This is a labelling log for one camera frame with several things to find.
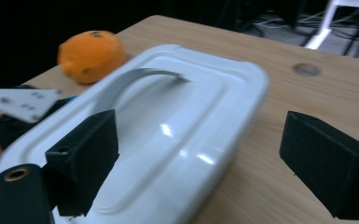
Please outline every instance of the curved metal handle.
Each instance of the curved metal handle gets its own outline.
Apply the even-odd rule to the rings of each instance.
[[[92,113],[95,114],[109,109],[119,97],[119,95],[136,80],[143,77],[155,75],[174,76],[185,80],[182,74],[166,70],[159,70],[155,68],[137,68],[130,70],[117,77],[114,82],[113,88],[109,88],[102,93],[102,95],[100,96],[100,100],[98,101],[98,104],[94,107]]]

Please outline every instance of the table surface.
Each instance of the table surface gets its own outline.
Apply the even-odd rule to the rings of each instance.
[[[304,49],[187,21],[153,16],[117,34],[129,58],[162,44],[260,65],[269,75],[269,93],[251,131],[194,223],[359,223],[331,217],[280,159],[289,110],[312,115],[359,140],[359,59]],[[293,67],[310,63],[317,77],[302,77]],[[79,94],[78,85],[56,66],[28,82]]]

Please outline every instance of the white plastic container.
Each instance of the white plastic container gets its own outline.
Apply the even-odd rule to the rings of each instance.
[[[121,77],[136,68],[182,78]],[[123,81],[126,88],[115,92]],[[56,223],[185,223],[231,162],[267,89],[268,77],[253,63],[177,45],[154,47],[13,143],[0,158],[0,173],[22,163],[43,166],[45,151],[83,119],[115,108],[120,153],[115,167],[86,217],[69,220],[54,211]]]

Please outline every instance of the metal ring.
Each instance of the metal ring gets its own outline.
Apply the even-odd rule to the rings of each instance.
[[[12,182],[26,177],[30,170],[26,167],[20,167],[7,173],[4,177],[6,182]]]

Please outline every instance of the orange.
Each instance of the orange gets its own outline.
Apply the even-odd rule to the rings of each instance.
[[[108,31],[87,31],[60,44],[58,64],[78,83],[93,83],[126,62],[120,40]]]

